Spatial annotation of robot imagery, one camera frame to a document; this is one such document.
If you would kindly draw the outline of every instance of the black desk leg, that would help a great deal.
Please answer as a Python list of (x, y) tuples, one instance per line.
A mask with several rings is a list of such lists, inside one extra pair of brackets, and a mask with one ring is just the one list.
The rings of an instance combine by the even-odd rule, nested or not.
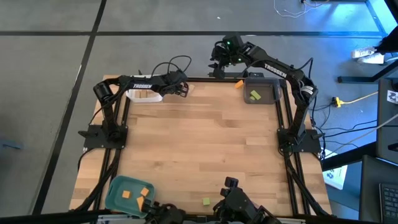
[(322, 171), (335, 169), (343, 165), (352, 164), (362, 160), (364, 155), (376, 157), (376, 142), (372, 142), (342, 154), (327, 158), (322, 162)]
[(381, 78), (386, 78), (398, 70), (398, 60), (381, 70), (372, 77), (338, 77), (339, 83), (368, 83), (376, 84)]

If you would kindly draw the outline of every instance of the white cable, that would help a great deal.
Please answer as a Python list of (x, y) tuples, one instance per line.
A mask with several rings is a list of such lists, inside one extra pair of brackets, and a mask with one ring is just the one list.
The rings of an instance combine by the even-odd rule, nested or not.
[(386, 60), (385, 62), (390, 62), (392, 60), (397, 60), (397, 59), (398, 59), (398, 57), (393, 57), (393, 58), (390, 58), (390, 59)]
[[(347, 142), (346, 144), (350, 144), (350, 143), (353, 142), (353, 141), (356, 141), (356, 140), (358, 140), (358, 139), (360, 139), (360, 138), (362, 138), (362, 137), (367, 136), (368, 134), (372, 133), (373, 131), (375, 131), (375, 130), (381, 128), (381, 127), (383, 127), (383, 126), (386, 125), (386, 124), (388, 124), (390, 121), (392, 121), (392, 120), (395, 119), (396, 117), (398, 117), (398, 114), (396, 114), (396, 115), (393, 116), (392, 118), (388, 119), (386, 122), (380, 124), (379, 126), (375, 127), (374, 129), (370, 130), (369, 132), (365, 133), (364, 135), (361, 135), (360, 137), (354, 138), (353, 140)], [(337, 149), (331, 151), (329, 154), (327, 154), (327, 155), (325, 156), (325, 158), (328, 157), (328, 156), (330, 156), (332, 153), (336, 152), (337, 150), (341, 149), (342, 147), (344, 147), (344, 145), (342, 145), (342, 146), (340, 146), (339, 148), (337, 148)]]
[(294, 15), (294, 16), (291, 16), (291, 15), (282, 15), (282, 14), (276, 9), (276, 6), (275, 6), (276, 3), (275, 3), (275, 1), (276, 1), (276, 0), (274, 0), (274, 9), (275, 9), (275, 12), (278, 13), (278, 15), (280, 15), (280, 16), (282, 16), (282, 17), (291, 17), (291, 18), (298, 18), (298, 17), (300, 17), (300, 16), (306, 14), (307, 12), (311, 11), (312, 9), (316, 9), (316, 8), (319, 7), (319, 6), (324, 5), (324, 3), (321, 4), (321, 5), (317, 5), (317, 6), (311, 6), (311, 5), (309, 5), (311, 8), (310, 8), (309, 10), (307, 10), (307, 4), (304, 4), (304, 11), (297, 12), (297, 13), (289, 12), (288, 10), (284, 9), (284, 12), (288, 12), (288, 13), (290, 13), (291, 15)]

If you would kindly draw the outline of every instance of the green cube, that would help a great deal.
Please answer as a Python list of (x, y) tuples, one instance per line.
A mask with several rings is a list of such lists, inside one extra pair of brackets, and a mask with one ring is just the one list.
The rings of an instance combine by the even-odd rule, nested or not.
[(203, 205), (204, 206), (210, 205), (210, 198), (204, 198), (203, 199)]
[(253, 90), (252, 92), (250, 92), (250, 95), (252, 95), (253, 97), (255, 97), (256, 100), (260, 100), (260, 99), (261, 99), (260, 94), (258, 94), (255, 90)]

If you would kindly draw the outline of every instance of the metal bracket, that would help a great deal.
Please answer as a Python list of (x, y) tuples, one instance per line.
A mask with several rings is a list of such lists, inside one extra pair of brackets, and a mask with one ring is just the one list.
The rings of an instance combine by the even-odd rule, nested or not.
[(306, 134), (303, 137), (301, 143), (299, 145), (291, 144), (289, 146), (286, 146), (288, 142), (287, 131), (288, 129), (277, 130), (280, 152), (320, 152), (321, 145), (319, 139), (312, 138), (312, 136), (318, 134), (316, 130), (306, 129)]
[(88, 149), (123, 149), (126, 145), (128, 126), (119, 126), (120, 139), (117, 141), (107, 141), (101, 125), (89, 125), (87, 131), (79, 131), (86, 140), (84, 147)]

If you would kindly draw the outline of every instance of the keyboard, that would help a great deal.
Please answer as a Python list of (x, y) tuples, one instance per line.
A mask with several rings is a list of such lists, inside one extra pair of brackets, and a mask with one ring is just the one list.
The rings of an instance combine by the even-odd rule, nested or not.
[(398, 185), (380, 184), (381, 221), (398, 224)]

